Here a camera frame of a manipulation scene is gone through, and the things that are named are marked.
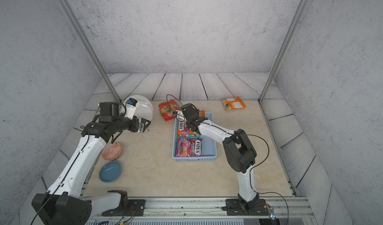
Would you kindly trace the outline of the purple Fox's candy bag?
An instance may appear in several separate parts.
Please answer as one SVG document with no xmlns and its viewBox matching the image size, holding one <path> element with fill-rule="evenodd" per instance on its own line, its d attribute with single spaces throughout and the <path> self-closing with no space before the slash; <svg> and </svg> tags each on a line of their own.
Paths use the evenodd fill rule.
<svg viewBox="0 0 383 225">
<path fill-rule="evenodd" d="M 201 157 L 202 139 L 200 138 L 178 138 L 176 142 L 175 157 Z"/>
</svg>

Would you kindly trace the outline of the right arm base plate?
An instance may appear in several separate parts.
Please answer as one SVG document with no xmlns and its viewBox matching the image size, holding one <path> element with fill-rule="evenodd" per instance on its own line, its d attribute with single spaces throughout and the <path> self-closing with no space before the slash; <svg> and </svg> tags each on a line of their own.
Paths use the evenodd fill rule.
<svg viewBox="0 0 383 225">
<path fill-rule="evenodd" d="M 240 199 L 226 199 L 225 206 L 221 207 L 228 216 L 269 216 L 270 212 L 264 199 L 255 198 L 246 202 Z"/>
</svg>

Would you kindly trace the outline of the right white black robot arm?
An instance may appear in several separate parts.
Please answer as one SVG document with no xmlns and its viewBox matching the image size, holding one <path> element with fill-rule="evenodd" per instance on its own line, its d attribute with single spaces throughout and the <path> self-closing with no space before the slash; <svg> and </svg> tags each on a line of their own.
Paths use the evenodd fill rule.
<svg viewBox="0 0 383 225">
<path fill-rule="evenodd" d="M 199 116 L 199 110 L 191 103 L 180 108 L 177 118 L 185 121 L 193 132 L 222 144 L 228 164 L 237 173 L 240 209 L 244 213 L 253 210 L 259 201 L 259 194 L 255 191 L 253 181 L 257 154 L 247 134 L 242 129 L 236 131 L 225 129 L 208 118 Z"/>
</svg>

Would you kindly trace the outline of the light blue plastic basket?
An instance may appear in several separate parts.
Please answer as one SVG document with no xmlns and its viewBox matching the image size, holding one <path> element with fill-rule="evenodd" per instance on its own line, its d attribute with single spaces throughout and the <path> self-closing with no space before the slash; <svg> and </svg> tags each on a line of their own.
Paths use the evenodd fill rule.
<svg viewBox="0 0 383 225">
<path fill-rule="evenodd" d="M 172 158 L 176 162 L 214 161 L 217 158 L 215 140 L 204 135 L 181 136 L 180 128 L 186 129 L 186 124 L 181 124 L 181 119 L 176 119 L 172 150 Z"/>
</svg>

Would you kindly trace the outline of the orange multicolour Fox's candy bag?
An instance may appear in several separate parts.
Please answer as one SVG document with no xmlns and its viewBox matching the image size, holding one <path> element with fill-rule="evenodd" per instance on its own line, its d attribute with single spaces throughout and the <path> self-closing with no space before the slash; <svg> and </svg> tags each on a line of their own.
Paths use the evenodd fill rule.
<svg viewBox="0 0 383 225">
<path fill-rule="evenodd" d="M 198 138 L 199 134 L 187 127 L 186 121 L 179 121 L 177 135 L 184 138 Z"/>
</svg>

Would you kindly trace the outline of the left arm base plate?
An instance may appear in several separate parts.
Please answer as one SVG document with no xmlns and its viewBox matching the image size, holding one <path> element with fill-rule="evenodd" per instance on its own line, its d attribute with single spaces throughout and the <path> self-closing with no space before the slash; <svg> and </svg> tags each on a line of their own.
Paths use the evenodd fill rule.
<svg viewBox="0 0 383 225">
<path fill-rule="evenodd" d="M 101 214 L 103 217 L 142 217 L 144 215 L 146 200 L 128 199 L 123 201 L 119 207 L 105 211 Z"/>
</svg>

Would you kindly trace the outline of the left aluminium frame post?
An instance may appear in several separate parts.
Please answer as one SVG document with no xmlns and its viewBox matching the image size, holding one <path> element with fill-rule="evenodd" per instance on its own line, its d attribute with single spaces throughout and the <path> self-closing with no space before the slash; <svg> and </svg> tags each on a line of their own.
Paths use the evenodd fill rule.
<svg viewBox="0 0 383 225">
<path fill-rule="evenodd" d="M 84 50 L 86 51 L 86 53 L 88 54 L 88 56 L 90 57 L 94 67 L 98 71 L 98 73 L 101 76 L 106 87 L 112 93 L 114 100 L 116 102 L 121 102 L 122 99 L 120 98 L 120 96 L 116 92 L 112 82 L 109 79 L 109 76 L 105 72 L 104 67 L 102 66 L 102 64 L 101 64 L 98 56 L 96 55 L 91 43 L 89 42 L 83 28 L 81 27 L 78 19 L 76 18 L 69 2 L 67 0 L 56 0 L 56 1 L 58 2 L 61 10 L 63 11 L 64 15 L 66 16 L 68 22 L 70 23 L 70 25 L 74 29 L 78 39 L 80 40 L 80 43 L 82 44 L 82 46 L 83 46 Z"/>
</svg>

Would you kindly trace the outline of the aluminium front rail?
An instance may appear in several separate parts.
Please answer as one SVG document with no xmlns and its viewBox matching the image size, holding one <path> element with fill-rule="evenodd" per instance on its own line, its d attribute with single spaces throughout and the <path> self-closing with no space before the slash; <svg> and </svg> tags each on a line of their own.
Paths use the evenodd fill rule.
<svg viewBox="0 0 383 225">
<path fill-rule="evenodd" d="M 294 219 L 302 221 L 305 225 L 317 224 L 309 202 L 304 197 L 281 196 L 260 198 L 266 201 L 269 216 L 228 216 L 221 207 L 225 206 L 226 199 L 238 198 L 129 198 L 146 200 L 144 219 L 220 219 L 220 218 L 252 218 L 276 219 L 282 225 L 293 225 Z"/>
</svg>

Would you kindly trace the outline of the right aluminium frame post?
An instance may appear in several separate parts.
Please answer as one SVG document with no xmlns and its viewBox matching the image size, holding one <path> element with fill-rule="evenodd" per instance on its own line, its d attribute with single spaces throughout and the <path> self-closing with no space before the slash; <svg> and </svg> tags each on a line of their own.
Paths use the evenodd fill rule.
<svg viewBox="0 0 383 225">
<path fill-rule="evenodd" d="M 260 98 L 258 100 L 260 105 L 263 103 L 264 99 L 266 98 L 266 96 L 269 92 L 269 89 L 271 87 L 272 81 L 275 79 L 275 77 L 277 75 L 277 72 L 281 66 L 282 60 L 283 60 L 283 58 L 284 58 L 284 56 L 288 50 L 288 47 L 292 41 L 292 38 L 294 36 L 294 32 L 299 25 L 299 22 L 301 20 L 301 17 L 304 13 L 304 10 L 307 6 L 308 1 L 309 0 L 300 0 L 300 2 L 298 4 L 298 7 L 294 13 L 294 16 L 293 16 L 291 23 L 289 25 L 289 28 L 287 30 L 286 36 L 285 36 L 285 38 L 282 42 L 282 45 L 279 49 L 279 52 L 278 52 L 277 57 L 274 61 L 274 64 L 271 67 L 271 70 L 270 70 L 269 75 L 268 75 L 268 79 L 266 80 L 265 86 L 261 92 Z"/>
</svg>

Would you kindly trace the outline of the blue small plate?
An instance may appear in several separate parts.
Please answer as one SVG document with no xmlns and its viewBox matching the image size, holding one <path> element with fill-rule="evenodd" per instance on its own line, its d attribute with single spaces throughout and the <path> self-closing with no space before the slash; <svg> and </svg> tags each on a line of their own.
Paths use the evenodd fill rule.
<svg viewBox="0 0 383 225">
<path fill-rule="evenodd" d="M 122 174 L 122 165 L 118 161 L 106 163 L 99 171 L 99 180 L 104 183 L 111 183 L 117 180 Z"/>
</svg>

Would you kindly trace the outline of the aluminium frame post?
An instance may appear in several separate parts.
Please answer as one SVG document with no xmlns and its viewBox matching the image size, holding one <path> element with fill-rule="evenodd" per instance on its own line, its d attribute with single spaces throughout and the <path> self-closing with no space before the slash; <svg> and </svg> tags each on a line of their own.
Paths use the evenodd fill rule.
<svg viewBox="0 0 383 225">
<path fill-rule="evenodd" d="M 274 61 L 274 64 L 271 67 L 271 70 L 270 70 L 269 75 L 268 75 L 268 79 L 266 80 L 265 86 L 261 92 L 260 98 L 258 100 L 260 105 L 263 103 L 264 99 L 266 98 L 266 96 L 269 92 L 269 89 L 271 87 L 272 81 L 275 79 L 275 77 L 277 75 L 277 72 L 281 66 L 282 60 L 283 60 L 283 58 L 284 58 L 284 56 L 288 50 L 288 47 L 292 41 L 292 38 L 294 36 L 294 32 L 299 25 L 299 22 L 301 20 L 301 17 L 304 13 L 304 10 L 307 6 L 308 1 L 309 0 L 300 0 L 300 2 L 298 4 L 298 7 L 294 13 L 294 16 L 293 16 L 291 23 L 289 25 L 289 28 L 287 30 L 286 36 L 285 36 L 285 38 L 282 42 L 282 45 L 279 49 L 279 52 L 278 52 L 277 57 Z"/>
<path fill-rule="evenodd" d="M 82 44 L 82 46 L 83 46 L 84 50 L 86 51 L 86 53 L 88 54 L 88 56 L 90 57 L 94 67 L 98 71 L 98 73 L 101 76 L 106 87 L 112 93 L 114 100 L 116 102 L 121 102 L 122 99 L 120 98 L 120 96 L 116 92 L 112 82 L 109 79 L 109 76 L 105 72 L 104 67 L 102 66 L 102 64 L 101 64 L 98 56 L 96 55 L 91 43 L 89 42 L 83 28 L 81 27 L 78 19 L 76 18 L 69 2 L 67 0 L 56 0 L 56 1 L 58 2 L 61 10 L 63 11 L 64 15 L 66 16 L 68 22 L 70 23 L 70 25 L 74 29 L 78 39 L 80 40 L 80 43 Z"/>
</svg>

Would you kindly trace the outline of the white plate stack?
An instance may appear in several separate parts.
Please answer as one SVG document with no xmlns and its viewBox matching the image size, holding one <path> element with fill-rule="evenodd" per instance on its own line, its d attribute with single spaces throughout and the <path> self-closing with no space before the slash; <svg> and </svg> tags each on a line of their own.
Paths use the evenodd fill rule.
<svg viewBox="0 0 383 225">
<path fill-rule="evenodd" d="M 141 95 L 132 95 L 128 98 L 134 98 L 138 101 L 137 103 L 137 109 L 135 112 L 135 117 L 137 118 L 145 118 L 147 120 L 152 121 L 153 119 L 153 105 L 150 100 L 148 100 L 146 97 Z"/>
</svg>

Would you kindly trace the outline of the red candy bag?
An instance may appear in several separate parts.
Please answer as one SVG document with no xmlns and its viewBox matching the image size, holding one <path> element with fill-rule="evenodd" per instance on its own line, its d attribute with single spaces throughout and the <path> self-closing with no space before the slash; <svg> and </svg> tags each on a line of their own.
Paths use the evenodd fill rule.
<svg viewBox="0 0 383 225">
<path fill-rule="evenodd" d="M 159 104 L 160 114 L 165 121 L 174 119 L 173 112 L 180 109 L 179 104 L 173 99 Z"/>
</svg>

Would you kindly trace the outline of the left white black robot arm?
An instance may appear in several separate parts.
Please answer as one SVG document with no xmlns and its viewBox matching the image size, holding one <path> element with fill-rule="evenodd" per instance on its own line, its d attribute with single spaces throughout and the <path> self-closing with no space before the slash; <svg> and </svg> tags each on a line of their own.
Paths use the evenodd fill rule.
<svg viewBox="0 0 383 225">
<path fill-rule="evenodd" d="M 125 130 L 145 132 L 152 118 L 153 105 L 143 96 L 132 96 L 124 102 L 101 102 L 99 112 L 83 127 L 78 146 L 61 174 L 44 194 L 33 198 L 35 216 L 45 225 L 84 225 L 102 213 L 121 217 L 132 213 L 125 191 L 112 190 L 88 200 L 80 195 L 107 143 Z"/>
</svg>

